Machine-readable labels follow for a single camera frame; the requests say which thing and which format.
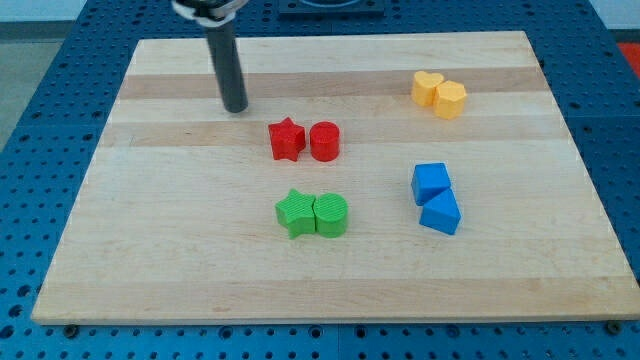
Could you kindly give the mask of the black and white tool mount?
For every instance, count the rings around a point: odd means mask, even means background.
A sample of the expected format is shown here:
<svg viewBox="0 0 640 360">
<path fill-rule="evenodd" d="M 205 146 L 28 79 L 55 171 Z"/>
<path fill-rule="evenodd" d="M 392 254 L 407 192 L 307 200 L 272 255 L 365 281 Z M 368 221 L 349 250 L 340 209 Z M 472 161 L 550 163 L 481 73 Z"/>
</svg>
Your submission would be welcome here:
<svg viewBox="0 0 640 360">
<path fill-rule="evenodd" d="M 173 10 L 181 17 L 203 27 L 221 27 L 236 17 L 248 0 L 172 0 Z"/>
</svg>

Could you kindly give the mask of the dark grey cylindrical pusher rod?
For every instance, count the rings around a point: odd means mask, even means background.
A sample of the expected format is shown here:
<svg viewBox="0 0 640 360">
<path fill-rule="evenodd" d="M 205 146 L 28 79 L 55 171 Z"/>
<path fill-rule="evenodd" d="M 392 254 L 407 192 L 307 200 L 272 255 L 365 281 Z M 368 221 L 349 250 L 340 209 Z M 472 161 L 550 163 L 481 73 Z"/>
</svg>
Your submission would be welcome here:
<svg viewBox="0 0 640 360">
<path fill-rule="evenodd" d="M 230 113 L 240 113 L 248 107 L 248 98 L 234 25 L 227 22 L 207 28 L 205 34 L 223 106 Z"/>
</svg>

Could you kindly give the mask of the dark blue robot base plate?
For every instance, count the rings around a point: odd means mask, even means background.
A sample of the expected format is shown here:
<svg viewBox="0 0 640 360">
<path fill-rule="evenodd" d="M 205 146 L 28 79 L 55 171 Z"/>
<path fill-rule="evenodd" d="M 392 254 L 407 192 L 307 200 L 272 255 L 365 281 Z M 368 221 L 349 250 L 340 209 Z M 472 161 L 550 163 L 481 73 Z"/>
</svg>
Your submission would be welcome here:
<svg viewBox="0 0 640 360">
<path fill-rule="evenodd" d="M 382 16 L 386 0 L 278 0 L 278 17 L 296 19 L 305 16 Z"/>
</svg>

